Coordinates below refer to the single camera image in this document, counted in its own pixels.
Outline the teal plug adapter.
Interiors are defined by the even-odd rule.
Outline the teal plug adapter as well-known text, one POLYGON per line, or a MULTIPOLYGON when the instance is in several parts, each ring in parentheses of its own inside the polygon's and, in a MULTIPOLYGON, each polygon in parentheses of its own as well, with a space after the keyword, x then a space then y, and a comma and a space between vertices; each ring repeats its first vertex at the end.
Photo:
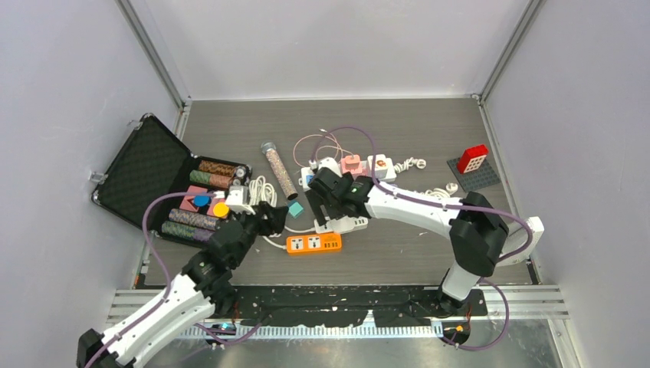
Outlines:
POLYGON ((303 213, 304 207, 298 201, 292 201, 288 204, 288 214, 293 219, 297 219, 303 213))

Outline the pink cube socket adapter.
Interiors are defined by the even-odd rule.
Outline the pink cube socket adapter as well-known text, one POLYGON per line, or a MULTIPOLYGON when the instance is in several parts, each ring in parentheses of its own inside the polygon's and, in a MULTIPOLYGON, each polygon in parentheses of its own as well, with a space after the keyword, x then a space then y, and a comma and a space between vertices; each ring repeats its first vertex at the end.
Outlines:
POLYGON ((366 175, 364 162, 356 154, 344 156, 340 160, 340 170, 342 174, 349 173, 353 178, 366 175))

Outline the white cube socket adapter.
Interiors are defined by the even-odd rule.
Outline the white cube socket adapter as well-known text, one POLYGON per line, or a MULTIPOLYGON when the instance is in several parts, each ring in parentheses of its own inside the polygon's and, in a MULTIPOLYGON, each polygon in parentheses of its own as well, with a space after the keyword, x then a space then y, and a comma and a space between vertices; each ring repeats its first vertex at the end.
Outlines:
POLYGON ((372 170, 374 170, 375 177, 377 178, 376 169, 378 167, 384 166, 385 163, 383 162, 383 160, 386 160, 386 159, 390 159, 390 158, 386 157, 383 154, 377 154, 375 156, 368 156, 368 158, 367 158, 367 171, 368 171, 368 174, 370 175, 372 170))

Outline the white plug adapter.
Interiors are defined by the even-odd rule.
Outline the white plug adapter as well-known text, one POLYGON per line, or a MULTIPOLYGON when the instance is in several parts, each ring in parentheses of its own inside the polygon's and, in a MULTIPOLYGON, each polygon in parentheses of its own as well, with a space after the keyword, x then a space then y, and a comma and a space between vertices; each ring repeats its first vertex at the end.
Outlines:
POLYGON ((336 233, 342 235, 357 230, 363 230, 367 228, 368 222, 369 222, 368 219, 364 217, 359 217, 359 218, 344 217, 341 219, 337 219, 335 222, 333 222, 332 227, 336 233))

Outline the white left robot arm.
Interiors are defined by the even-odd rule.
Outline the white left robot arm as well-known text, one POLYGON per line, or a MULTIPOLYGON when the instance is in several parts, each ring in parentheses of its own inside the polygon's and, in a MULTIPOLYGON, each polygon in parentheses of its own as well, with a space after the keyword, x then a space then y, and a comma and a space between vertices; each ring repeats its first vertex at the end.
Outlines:
POLYGON ((237 303, 232 272, 256 239, 284 230, 289 209, 267 202, 220 225, 202 250, 154 298, 103 333, 77 345, 79 367, 143 367, 178 334, 205 318, 228 317, 237 303))

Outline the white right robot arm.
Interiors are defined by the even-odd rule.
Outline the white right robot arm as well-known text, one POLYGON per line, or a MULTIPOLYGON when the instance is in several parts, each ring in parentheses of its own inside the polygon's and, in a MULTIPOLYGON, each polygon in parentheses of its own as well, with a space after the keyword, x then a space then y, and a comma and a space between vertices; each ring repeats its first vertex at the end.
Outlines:
POLYGON ((436 300, 446 314, 468 305, 471 289, 494 273, 509 235, 506 223, 486 198, 469 192, 464 198, 437 199, 400 189, 369 176, 352 177, 318 169, 306 195, 317 217, 386 219, 434 232, 451 242, 454 262, 438 287, 436 300))

